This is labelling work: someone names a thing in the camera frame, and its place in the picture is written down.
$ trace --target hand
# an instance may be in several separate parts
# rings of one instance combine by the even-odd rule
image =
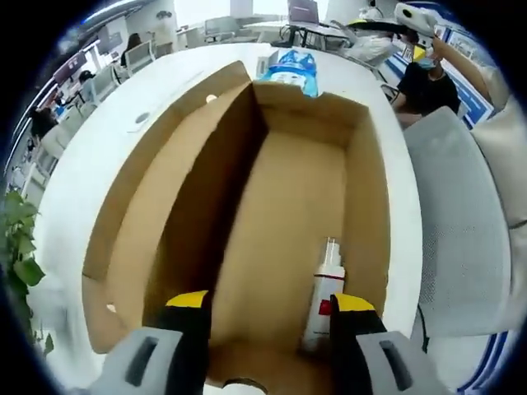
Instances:
[[[438,58],[444,58],[443,54],[445,52],[444,49],[445,49],[446,45],[448,45],[448,44],[445,41],[443,41],[442,39],[440,39],[437,36],[434,37],[434,40],[432,41],[431,46],[434,49],[434,54]]]

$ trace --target plastic bag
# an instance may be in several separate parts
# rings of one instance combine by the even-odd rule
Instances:
[[[310,53],[300,53],[294,49],[287,52],[277,64],[269,66],[260,80],[297,85],[304,95],[311,97],[319,95],[315,58]]]

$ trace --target white chair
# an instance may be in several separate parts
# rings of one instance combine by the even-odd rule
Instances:
[[[79,109],[79,112],[81,113],[82,117],[86,120],[96,110],[97,106],[95,103],[84,103],[81,108]]]
[[[40,205],[40,200],[42,200],[42,196],[44,195],[48,179],[49,177],[46,177],[46,175],[39,171],[36,162],[32,163],[21,190],[21,196],[27,202],[38,207]]]
[[[419,304],[428,336],[499,332],[511,290],[511,246],[491,171],[447,107],[404,131],[422,213]]]
[[[68,109],[68,112],[60,121],[60,124],[69,132],[70,138],[73,138],[75,133],[77,133],[77,130],[79,130],[79,128],[84,123],[84,120],[85,119],[82,116],[81,111],[77,107],[73,106],[71,109]]]
[[[131,77],[133,74],[153,63],[156,60],[152,49],[152,41],[142,43],[137,47],[130,49],[124,54],[126,59],[126,69],[128,76]]]
[[[103,68],[95,77],[88,80],[86,85],[92,89],[94,104],[100,105],[119,86],[115,77],[114,65],[110,64]]]
[[[39,160],[41,150],[46,151],[57,160],[60,159],[71,139],[70,132],[61,124],[54,126],[40,141],[40,151],[37,154],[37,160]]]

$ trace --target white bottle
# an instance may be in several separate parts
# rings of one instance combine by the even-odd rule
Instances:
[[[315,289],[307,319],[302,349],[309,353],[323,351],[329,344],[329,316],[333,294],[343,291],[344,268],[341,264],[340,246],[334,238],[327,238],[319,270],[315,273]]]

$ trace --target desk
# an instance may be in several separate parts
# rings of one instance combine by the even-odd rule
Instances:
[[[327,38],[346,40],[348,37],[340,30],[335,27],[324,27],[316,25],[314,23],[306,22],[290,22],[290,21],[270,21],[270,22],[259,22],[252,23],[250,25],[245,25],[244,28],[251,29],[252,31],[260,32],[263,34],[265,31],[280,31],[284,26],[289,26],[291,29],[291,34],[289,37],[288,46],[294,45],[294,39],[296,33],[301,37],[301,47],[307,45],[307,36],[308,34],[318,35],[321,38],[322,50],[326,50],[326,40]]]
[[[369,107],[389,194],[390,261],[383,320],[388,330],[410,336],[421,286],[422,223],[413,167],[399,123],[368,70],[330,53],[302,51],[315,57],[320,92]],[[269,52],[269,44],[223,44],[157,59],[117,88],[68,145],[48,182],[34,231],[35,259],[44,272],[59,278],[66,295],[70,339],[55,339],[55,349],[68,347],[70,360],[55,360],[54,353],[47,359],[59,379],[76,378],[75,384],[83,385],[100,372],[102,359],[91,350],[86,330],[81,273],[97,214],[124,161],[159,115],[190,87],[236,60],[255,78],[258,56]],[[145,113],[149,116],[136,123]]]

